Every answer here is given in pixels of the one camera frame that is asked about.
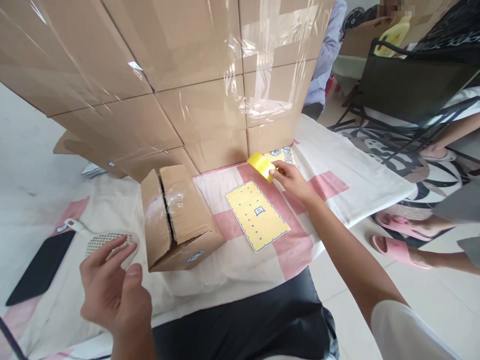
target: white plastic scoop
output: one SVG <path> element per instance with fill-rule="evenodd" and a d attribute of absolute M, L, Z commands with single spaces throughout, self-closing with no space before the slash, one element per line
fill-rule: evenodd
<path fill-rule="evenodd" d="M 105 232 L 105 233 L 95 233 L 90 231 L 83 223 L 73 218 L 66 219 L 65 225 L 75 230 L 77 233 L 81 234 L 82 236 L 89 238 L 88 244 L 86 246 L 85 258 L 87 258 L 95 250 L 100 248 L 103 244 L 111 240 L 114 240 L 118 237 L 126 235 L 126 241 L 122 246 L 127 246 L 132 243 L 137 244 L 135 251 L 121 263 L 121 268 L 123 270 L 126 270 L 129 267 L 129 265 L 132 263 L 135 255 L 137 254 L 137 251 L 139 250 L 140 240 L 139 240 L 139 237 L 134 233 L 127 232 L 127 231 L 111 231 L 111 232 Z"/>

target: black pants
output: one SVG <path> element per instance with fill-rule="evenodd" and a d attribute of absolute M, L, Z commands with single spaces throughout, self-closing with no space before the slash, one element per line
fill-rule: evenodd
<path fill-rule="evenodd" d="M 314 102 L 310 105 L 304 106 L 301 112 L 302 114 L 307 115 L 309 118 L 317 121 L 323 110 L 324 106 L 321 103 Z"/>
<path fill-rule="evenodd" d="M 162 360 L 339 358 L 332 314 L 308 268 L 272 290 L 160 325 L 153 336 Z"/>

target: black folding chair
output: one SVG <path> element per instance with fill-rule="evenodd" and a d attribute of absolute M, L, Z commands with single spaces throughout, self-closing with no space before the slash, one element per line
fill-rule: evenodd
<path fill-rule="evenodd" d="M 385 46 L 408 56 L 405 59 L 376 56 L 376 46 Z M 409 141 L 383 162 L 392 159 L 414 142 L 422 149 L 464 110 L 480 101 L 480 96 L 444 108 L 445 104 L 480 73 L 480 67 L 464 63 L 431 61 L 422 59 L 422 52 L 406 51 L 392 44 L 374 39 L 360 80 L 359 92 L 352 99 L 345 113 L 331 127 L 337 128 L 343 119 L 352 113 L 387 129 L 403 135 Z M 365 108 L 414 124 L 415 127 L 392 126 L 366 114 Z M 432 118 L 440 117 L 434 123 Z M 387 146 L 387 139 L 366 132 L 363 121 L 358 129 L 372 139 Z"/>

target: yellow paper sheet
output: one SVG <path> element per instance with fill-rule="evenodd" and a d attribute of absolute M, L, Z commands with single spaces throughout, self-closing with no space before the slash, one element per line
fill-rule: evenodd
<path fill-rule="evenodd" d="M 225 197 L 255 252 L 290 230 L 290 226 L 253 181 L 237 187 Z"/>
<path fill-rule="evenodd" d="M 292 150 L 290 149 L 290 146 L 286 146 L 278 150 L 267 152 L 263 156 L 271 163 L 277 160 L 283 160 L 284 162 L 295 165 L 298 168 L 297 163 L 295 162 L 295 158 L 292 154 Z"/>

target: cardboard box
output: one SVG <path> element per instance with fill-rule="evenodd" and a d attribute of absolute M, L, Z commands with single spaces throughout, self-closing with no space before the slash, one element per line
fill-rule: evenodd
<path fill-rule="evenodd" d="M 403 0 L 403 2 L 407 10 L 412 9 L 413 17 L 410 20 L 410 30 L 400 45 L 402 48 L 408 44 L 418 43 L 459 0 Z M 395 18 L 392 26 L 399 20 Z"/>
<path fill-rule="evenodd" d="M 247 160 L 242 76 L 155 95 L 201 173 Z"/>
<path fill-rule="evenodd" d="M 121 179 L 130 175 L 138 183 L 141 183 L 152 169 L 173 165 L 184 165 L 192 177 L 199 174 L 184 147 L 151 154 L 144 153 L 135 158 L 125 158 L 115 163 L 102 153 L 95 151 L 71 132 L 66 131 L 56 143 L 53 153 L 80 155 L 82 158 L 105 169 L 116 178 Z"/>
<path fill-rule="evenodd" d="M 0 8 L 0 81 L 47 116 L 152 92 L 99 0 Z"/>
<path fill-rule="evenodd" d="M 141 199 L 150 272 L 192 269 L 225 243 L 184 166 L 150 171 Z"/>
<path fill-rule="evenodd" d="M 244 74 L 246 127 L 298 118 L 316 64 L 301 61 Z"/>
<path fill-rule="evenodd" d="M 292 145 L 299 119 L 300 115 L 297 118 L 279 119 L 248 128 L 246 130 L 248 156 L 252 156 L 255 152 L 266 154 Z"/>
<path fill-rule="evenodd" d="M 237 1 L 103 2 L 155 91 L 242 74 Z"/>
<path fill-rule="evenodd" d="M 335 0 L 239 1 L 243 72 L 317 59 L 334 3 Z"/>
<path fill-rule="evenodd" d="M 52 119 L 114 163 L 183 145 L 153 94 L 67 112 Z"/>

